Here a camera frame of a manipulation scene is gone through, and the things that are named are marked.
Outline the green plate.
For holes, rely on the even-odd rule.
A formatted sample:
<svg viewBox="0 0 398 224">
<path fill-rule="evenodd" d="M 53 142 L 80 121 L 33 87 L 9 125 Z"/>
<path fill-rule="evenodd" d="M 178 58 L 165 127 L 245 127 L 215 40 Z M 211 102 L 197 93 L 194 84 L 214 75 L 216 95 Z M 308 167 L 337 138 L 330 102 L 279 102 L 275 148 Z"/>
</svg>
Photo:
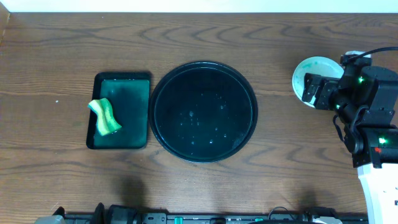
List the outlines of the green plate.
<svg viewBox="0 0 398 224">
<path fill-rule="evenodd" d="M 310 57 L 300 62 L 292 76 L 292 88 L 300 101 L 302 101 L 306 73 L 313 73 L 323 77 L 341 78 L 343 76 L 343 68 L 334 60 L 326 57 Z"/>
</svg>

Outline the green sponge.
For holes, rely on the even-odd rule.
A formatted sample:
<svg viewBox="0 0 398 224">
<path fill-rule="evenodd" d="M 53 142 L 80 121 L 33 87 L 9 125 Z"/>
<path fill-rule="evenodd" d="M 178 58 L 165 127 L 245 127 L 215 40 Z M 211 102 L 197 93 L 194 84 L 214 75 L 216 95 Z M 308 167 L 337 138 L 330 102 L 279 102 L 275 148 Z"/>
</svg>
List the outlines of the green sponge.
<svg viewBox="0 0 398 224">
<path fill-rule="evenodd" d="M 101 136 L 115 133 L 122 128 L 113 115 L 113 107 L 108 99 L 92 100 L 88 107 L 97 116 L 96 127 Z"/>
</svg>

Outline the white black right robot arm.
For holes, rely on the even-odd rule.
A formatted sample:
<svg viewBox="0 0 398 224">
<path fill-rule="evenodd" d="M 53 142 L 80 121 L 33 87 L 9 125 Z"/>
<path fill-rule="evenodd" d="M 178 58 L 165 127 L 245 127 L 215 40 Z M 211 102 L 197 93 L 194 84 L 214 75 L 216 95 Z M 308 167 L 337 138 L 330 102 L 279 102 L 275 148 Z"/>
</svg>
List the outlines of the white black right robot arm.
<svg viewBox="0 0 398 224">
<path fill-rule="evenodd" d="M 369 223 L 397 223 L 397 74 L 386 68 L 347 66 L 341 78 L 306 73 L 303 101 L 333 110 L 340 140 L 358 172 Z"/>
</svg>

